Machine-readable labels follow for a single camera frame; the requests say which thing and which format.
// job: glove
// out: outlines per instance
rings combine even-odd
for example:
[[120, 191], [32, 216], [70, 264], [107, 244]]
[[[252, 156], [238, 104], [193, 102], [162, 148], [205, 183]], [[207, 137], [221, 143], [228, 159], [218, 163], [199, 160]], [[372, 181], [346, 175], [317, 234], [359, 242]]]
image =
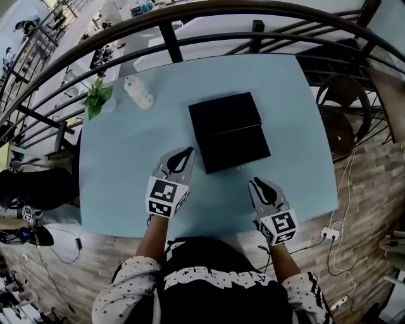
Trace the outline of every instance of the glove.
[[191, 146], [161, 157], [147, 185], [148, 213], [171, 218], [179, 211], [187, 200], [195, 157], [196, 152]]
[[35, 209], [28, 205], [24, 206], [22, 209], [23, 219], [30, 224], [30, 227], [35, 227], [43, 214], [44, 212], [42, 210]]
[[255, 177], [249, 181], [249, 193], [256, 210], [253, 223], [268, 243], [274, 246], [292, 240], [298, 229], [298, 221], [281, 187]]

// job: light blue table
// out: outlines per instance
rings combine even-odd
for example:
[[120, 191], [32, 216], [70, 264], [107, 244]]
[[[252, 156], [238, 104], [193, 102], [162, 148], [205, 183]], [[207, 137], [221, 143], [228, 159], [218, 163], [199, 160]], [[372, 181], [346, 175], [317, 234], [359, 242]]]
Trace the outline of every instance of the light blue table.
[[[146, 186], [165, 152], [197, 151], [187, 203], [170, 221], [169, 237], [223, 235], [254, 229], [247, 184], [281, 186], [299, 221], [335, 209], [335, 174], [318, 108], [293, 56], [249, 54], [196, 59], [138, 73], [156, 102], [141, 110], [114, 81], [118, 106], [84, 123], [80, 202], [86, 231], [142, 237]], [[207, 175], [188, 105], [250, 91], [271, 156]]]

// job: power strip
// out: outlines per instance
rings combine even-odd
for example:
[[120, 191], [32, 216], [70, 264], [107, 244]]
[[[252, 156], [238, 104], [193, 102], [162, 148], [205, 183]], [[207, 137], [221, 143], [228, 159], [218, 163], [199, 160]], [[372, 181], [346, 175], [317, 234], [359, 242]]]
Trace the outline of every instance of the power strip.
[[321, 236], [330, 240], [335, 240], [339, 237], [340, 232], [338, 230], [332, 230], [329, 227], [324, 226], [321, 231]]
[[345, 302], [347, 301], [347, 296], [344, 296], [341, 300], [335, 302], [335, 304], [333, 304], [330, 307], [330, 311], [335, 311], [337, 310], [339, 307], [341, 307]]

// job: white bottle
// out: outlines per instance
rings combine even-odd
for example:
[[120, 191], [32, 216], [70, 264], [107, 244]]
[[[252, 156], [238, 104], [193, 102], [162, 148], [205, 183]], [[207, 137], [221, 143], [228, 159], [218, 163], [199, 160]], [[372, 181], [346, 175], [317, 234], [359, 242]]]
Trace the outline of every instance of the white bottle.
[[138, 77], [134, 75], [129, 75], [125, 78], [124, 89], [132, 100], [139, 106], [141, 109], [148, 109], [154, 104], [153, 95], [146, 89], [146, 86]]

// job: floor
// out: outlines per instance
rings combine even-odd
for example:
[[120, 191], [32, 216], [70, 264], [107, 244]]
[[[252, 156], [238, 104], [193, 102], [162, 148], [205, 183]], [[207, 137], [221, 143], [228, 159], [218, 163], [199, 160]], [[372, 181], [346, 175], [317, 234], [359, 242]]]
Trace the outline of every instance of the floor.
[[[383, 258], [383, 251], [377, 248], [378, 241], [384, 235], [399, 226], [404, 213], [405, 171], [402, 151], [399, 144], [381, 143], [387, 136], [382, 132], [356, 150], [351, 168], [350, 205], [344, 227], [344, 239], [336, 254], [338, 269], [350, 268], [352, 278], [357, 283], [356, 290], [350, 295], [351, 300], [338, 309], [334, 318], [336, 323], [359, 323], [363, 313], [372, 304], [384, 303], [390, 290], [390, 284], [383, 276], [394, 273], [394, 269]], [[339, 182], [348, 159], [335, 164], [337, 183]], [[334, 221], [342, 221], [349, 198], [346, 177], [339, 193], [339, 210], [334, 214]], [[293, 252], [302, 247], [318, 242], [322, 226], [329, 222], [330, 215], [323, 215], [301, 224], [297, 242], [289, 245]], [[97, 293], [111, 279], [116, 267], [126, 258], [134, 255], [139, 239], [122, 237], [104, 237], [81, 232], [77, 227], [56, 227], [67, 232], [50, 229], [54, 235], [54, 250], [63, 260], [71, 261], [77, 256], [75, 236], [80, 236], [83, 250], [80, 257], [71, 265], [63, 264], [49, 247], [36, 248], [29, 244], [24, 246], [2, 246], [1, 250], [9, 266], [18, 272], [28, 286], [40, 297], [43, 309], [56, 308], [59, 315], [66, 315], [73, 323], [90, 323], [90, 310]], [[267, 255], [258, 245], [264, 238], [258, 232], [248, 232], [226, 237], [229, 242], [239, 242], [253, 265], [260, 268], [266, 264]], [[338, 243], [334, 242], [333, 251]], [[337, 277], [329, 275], [326, 262], [330, 241], [302, 252], [293, 257], [303, 271], [314, 271], [319, 277], [329, 305], [352, 291], [353, 284], [349, 275], [344, 273]], [[332, 268], [332, 273], [339, 273]], [[72, 313], [64, 300], [54, 288], [46, 269], [57, 283], [66, 302], [75, 310]], [[273, 273], [269, 266], [267, 272]]]

